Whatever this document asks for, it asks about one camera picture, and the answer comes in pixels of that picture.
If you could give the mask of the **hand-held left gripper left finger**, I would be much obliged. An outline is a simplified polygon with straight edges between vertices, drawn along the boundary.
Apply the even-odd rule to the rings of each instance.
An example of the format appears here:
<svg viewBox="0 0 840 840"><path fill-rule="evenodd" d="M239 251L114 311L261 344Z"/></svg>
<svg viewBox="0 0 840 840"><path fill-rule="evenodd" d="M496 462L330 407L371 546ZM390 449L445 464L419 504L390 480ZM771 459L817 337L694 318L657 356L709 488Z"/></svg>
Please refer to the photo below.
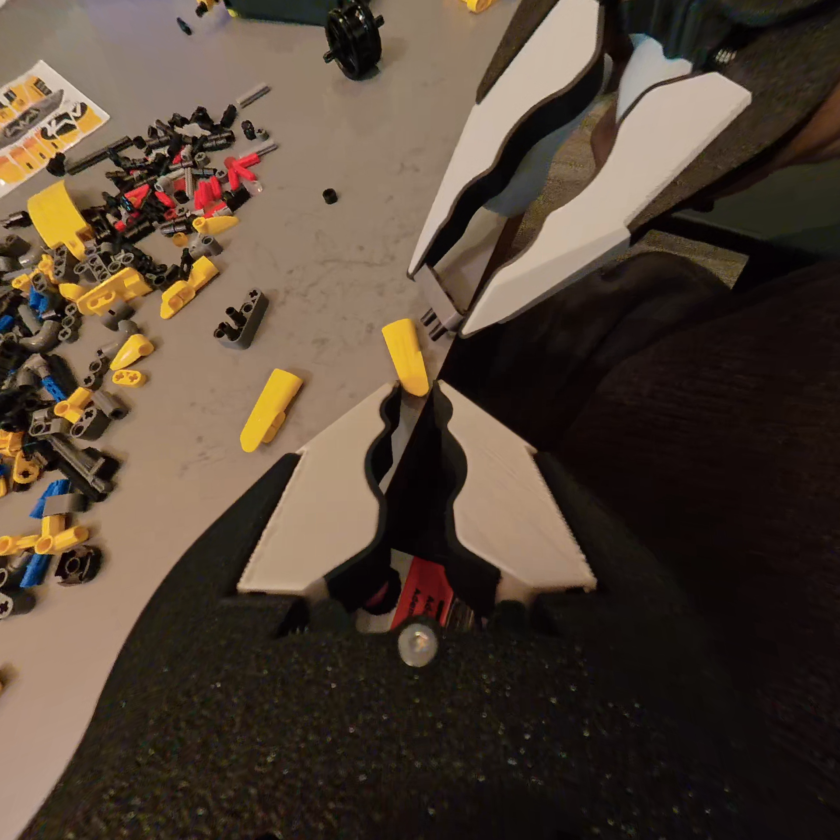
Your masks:
<svg viewBox="0 0 840 840"><path fill-rule="evenodd" d="M389 580L382 481L402 388L388 381L290 454L290 475L237 593L374 597Z"/></svg>

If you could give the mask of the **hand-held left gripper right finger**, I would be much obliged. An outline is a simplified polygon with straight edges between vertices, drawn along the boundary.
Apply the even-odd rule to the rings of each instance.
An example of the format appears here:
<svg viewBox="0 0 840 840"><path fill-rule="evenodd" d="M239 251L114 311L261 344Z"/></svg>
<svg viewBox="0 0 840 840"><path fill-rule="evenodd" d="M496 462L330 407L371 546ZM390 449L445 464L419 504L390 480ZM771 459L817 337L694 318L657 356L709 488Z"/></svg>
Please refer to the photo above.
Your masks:
<svg viewBox="0 0 840 840"><path fill-rule="evenodd" d="M597 579L538 465L538 450L444 381L434 408L455 472L455 551L493 592L593 592Z"/></svg>

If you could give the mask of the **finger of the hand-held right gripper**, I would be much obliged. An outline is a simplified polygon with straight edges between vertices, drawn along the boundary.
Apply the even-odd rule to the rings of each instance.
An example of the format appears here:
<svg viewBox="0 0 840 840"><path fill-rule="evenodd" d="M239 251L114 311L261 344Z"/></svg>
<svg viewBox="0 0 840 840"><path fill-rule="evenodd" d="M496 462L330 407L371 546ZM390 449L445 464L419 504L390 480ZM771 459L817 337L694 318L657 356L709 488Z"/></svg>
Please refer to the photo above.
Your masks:
<svg viewBox="0 0 840 840"><path fill-rule="evenodd" d="M605 14L596 1L519 8L437 190L410 278L445 257L481 208L514 217L539 194L555 152L610 76Z"/></svg>
<svg viewBox="0 0 840 840"><path fill-rule="evenodd" d="M717 72L648 90L621 121L601 170L545 219L529 247L493 274L459 336L513 319L622 253L630 223L751 99L747 88Z"/></svg>

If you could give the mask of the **yellow curved toy panel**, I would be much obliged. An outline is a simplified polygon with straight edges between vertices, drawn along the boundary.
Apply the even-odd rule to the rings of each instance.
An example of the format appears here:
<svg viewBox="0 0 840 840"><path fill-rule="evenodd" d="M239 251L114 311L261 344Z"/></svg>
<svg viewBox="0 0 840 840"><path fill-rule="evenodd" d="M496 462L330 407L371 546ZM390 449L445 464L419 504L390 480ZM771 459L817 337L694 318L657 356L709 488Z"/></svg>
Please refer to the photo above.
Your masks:
<svg viewBox="0 0 840 840"><path fill-rule="evenodd" d="M402 389L411 396L428 394L429 381L414 322L409 318L393 321L381 332Z"/></svg>
<svg viewBox="0 0 840 840"><path fill-rule="evenodd" d="M285 423L287 409L302 386L303 380L296 374L280 369L270 373L239 436L244 452L253 453L260 446L271 443Z"/></svg>

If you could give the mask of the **grey toy beam with pins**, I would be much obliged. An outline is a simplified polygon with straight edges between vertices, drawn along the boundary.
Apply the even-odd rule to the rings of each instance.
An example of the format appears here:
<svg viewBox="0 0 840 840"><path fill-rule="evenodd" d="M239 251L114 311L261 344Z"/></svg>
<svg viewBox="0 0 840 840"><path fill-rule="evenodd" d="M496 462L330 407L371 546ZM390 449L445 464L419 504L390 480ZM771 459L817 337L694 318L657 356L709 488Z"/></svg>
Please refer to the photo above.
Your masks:
<svg viewBox="0 0 840 840"><path fill-rule="evenodd" d="M435 268L425 265L418 269L414 281L428 305L421 323L429 338L438 341L449 334L462 338L478 280L463 270L457 270L453 276L441 276Z"/></svg>

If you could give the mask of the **yellow toy crane model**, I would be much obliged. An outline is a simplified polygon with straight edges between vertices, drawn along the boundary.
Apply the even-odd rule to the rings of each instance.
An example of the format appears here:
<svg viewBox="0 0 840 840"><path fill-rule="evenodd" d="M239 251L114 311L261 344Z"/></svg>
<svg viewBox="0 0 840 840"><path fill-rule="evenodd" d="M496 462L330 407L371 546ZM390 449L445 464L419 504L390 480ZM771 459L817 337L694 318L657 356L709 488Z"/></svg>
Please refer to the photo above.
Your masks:
<svg viewBox="0 0 840 840"><path fill-rule="evenodd" d="M321 27L328 44L324 63L336 64L352 81L371 73L382 58L384 18L365 1L196 1L195 15L203 18L216 6L231 18Z"/></svg>

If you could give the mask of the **grey angled toy beam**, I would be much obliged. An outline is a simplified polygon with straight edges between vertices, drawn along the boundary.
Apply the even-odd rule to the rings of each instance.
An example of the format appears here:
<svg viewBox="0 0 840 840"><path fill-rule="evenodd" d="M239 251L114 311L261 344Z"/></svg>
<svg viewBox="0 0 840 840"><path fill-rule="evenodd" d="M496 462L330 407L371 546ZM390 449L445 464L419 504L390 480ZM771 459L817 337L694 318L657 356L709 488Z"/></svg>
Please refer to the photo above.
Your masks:
<svg viewBox="0 0 840 840"><path fill-rule="evenodd" d="M261 289L250 289L238 307L227 307L224 310L224 319L213 330L213 337L225 348L248 349L266 315L268 303Z"/></svg>

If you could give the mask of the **person's dark clothing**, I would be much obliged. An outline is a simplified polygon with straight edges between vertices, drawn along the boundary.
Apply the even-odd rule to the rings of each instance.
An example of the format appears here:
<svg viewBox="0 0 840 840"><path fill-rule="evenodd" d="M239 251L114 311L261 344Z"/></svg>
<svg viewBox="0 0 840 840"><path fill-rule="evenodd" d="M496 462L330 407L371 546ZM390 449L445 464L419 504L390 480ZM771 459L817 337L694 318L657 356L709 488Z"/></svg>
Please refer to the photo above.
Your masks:
<svg viewBox="0 0 840 840"><path fill-rule="evenodd" d="M598 580L547 596L532 771L581 837L838 838L838 261L646 253L454 347Z"/></svg>

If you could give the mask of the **pile of toy building pieces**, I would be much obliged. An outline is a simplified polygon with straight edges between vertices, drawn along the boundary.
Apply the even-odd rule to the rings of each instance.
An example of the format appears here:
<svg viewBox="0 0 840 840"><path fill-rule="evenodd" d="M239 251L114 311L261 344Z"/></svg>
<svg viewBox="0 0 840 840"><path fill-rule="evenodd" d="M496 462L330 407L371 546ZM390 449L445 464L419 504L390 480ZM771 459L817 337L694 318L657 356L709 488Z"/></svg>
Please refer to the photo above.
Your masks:
<svg viewBox="0 0 840 840"><path fill-rule="evenodd" d="M155 346L136 305L160 294L171 320L218 276L218 236L261 192L256 167L279 146L247 119L236 131L239 112L198 106L72 164L58 153L47 166L58 182L2 219L41 243L2 239L2 498L53 476L35 529L2 536L2 619L35 607L51 569L68 587L102 567L78 519L114 490L121 462L91 444L130 412L118 389L147 380L138 364Z"/></svg>

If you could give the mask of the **yellow sticker sheet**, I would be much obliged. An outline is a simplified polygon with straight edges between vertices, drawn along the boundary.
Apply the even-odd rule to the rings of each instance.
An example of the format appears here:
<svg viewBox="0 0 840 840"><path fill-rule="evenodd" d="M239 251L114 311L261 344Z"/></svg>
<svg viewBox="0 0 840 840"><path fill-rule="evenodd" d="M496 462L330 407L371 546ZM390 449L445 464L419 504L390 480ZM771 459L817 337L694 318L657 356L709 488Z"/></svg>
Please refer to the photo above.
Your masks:
<svg viewBox="0 0 840 840"><path fill-rule="evenodd" d="M110 115L44 60L1 86L1 197L100 129Z"/></svg>

